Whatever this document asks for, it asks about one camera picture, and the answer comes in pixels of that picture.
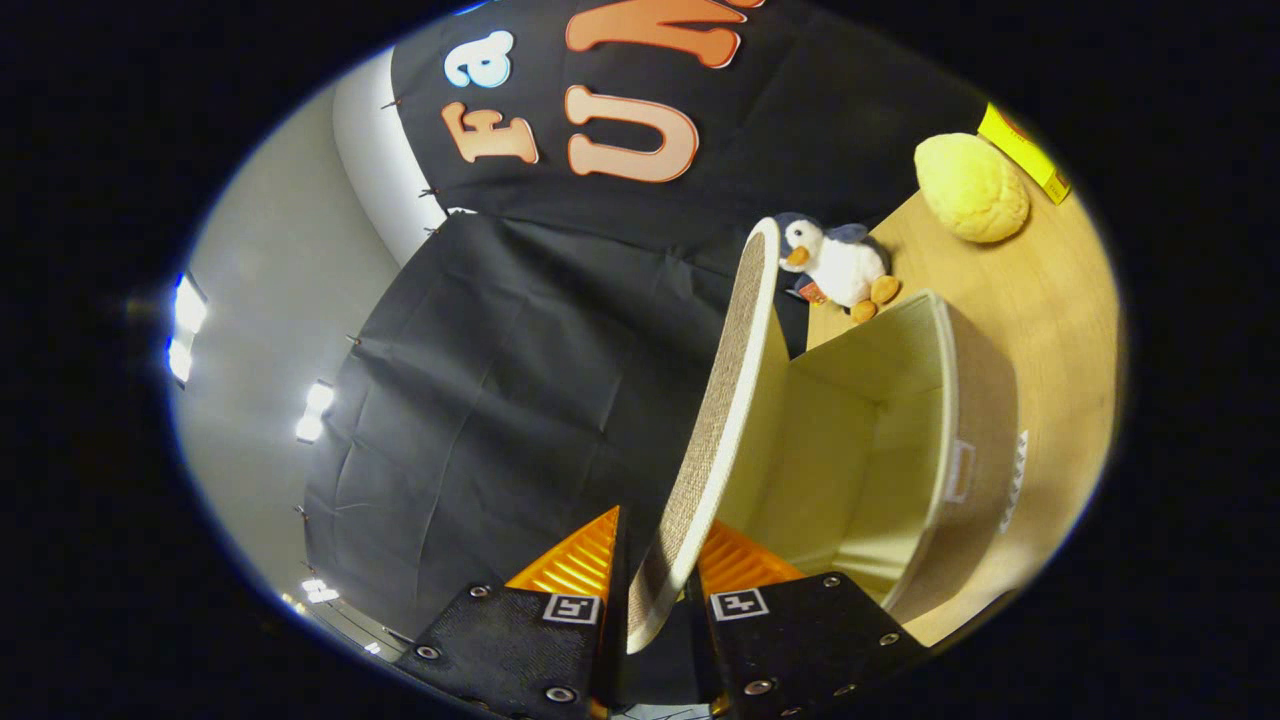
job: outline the penguin toy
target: penguin toy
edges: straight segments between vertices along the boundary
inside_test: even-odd
[[[897,295],[901,283],[890,274],[888,252],[868,234],[867,225],[823,229],[800,213],[782,213],[773,219],[782,233],[778,266],[800,275],[787,291],[791,295],[809,302],[829,299],[858,323],[870,320],[877,305]]]

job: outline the penguin beak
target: penguin beak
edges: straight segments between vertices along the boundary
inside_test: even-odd
[[[791,255],[787,255],[787,264],[796,268],[804,265],[808,261],[809,261],[808,247],[796,247],[795,250],[791,251]]]

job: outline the yellow plush ball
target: yellow plush ball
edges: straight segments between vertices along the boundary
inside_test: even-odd
[[[936,135],[918,145],[915,178],[929,210],[964,240],[996,242],[1027,222],[1027,190],[1014,164],[975,135]]]

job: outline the orange letter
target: orange letter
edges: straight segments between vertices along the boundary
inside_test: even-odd
[[[653,152],[636,152],[612,145],[596,145],[582,133],[568,138],[568,167],[580,176],[604,173],[643,182],[667,182],[685,174],[698,152],[698,128],[675,108],[591,95],[575,85],[564,92],[564,115],[580,126],[591,118],[611,118],[649,126],[662,133],[662,146]]]
[[[444,126],[453,136],[453,143],[467,163],[475,163],[481,155],[515,155],[526,163],[538,161],[538,145],[534,142],[534,128],[524,118],[512,118],[511,127],[494,129],[502,122],[497,110],[472,110],[466,115],[462,102],[449,102],[440,109]],[[462,127],[466,123],[476,129]]]
[[[736,32],[722,27],[689,29],[672,24],[742,22],[746,22],[746,15],[710,0],[623,0],[570,18],[564,45],[579,53],[600,42],[657,45],[696,55],[708,68],[723,68],[742,42]]]

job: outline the label on penguin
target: label on penguin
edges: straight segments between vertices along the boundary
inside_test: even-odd
[[[800,297],[809,301],[810,305],[822,305],[827,301],[827,296],[818,290],[818,283],[809,283],[800,288]]]

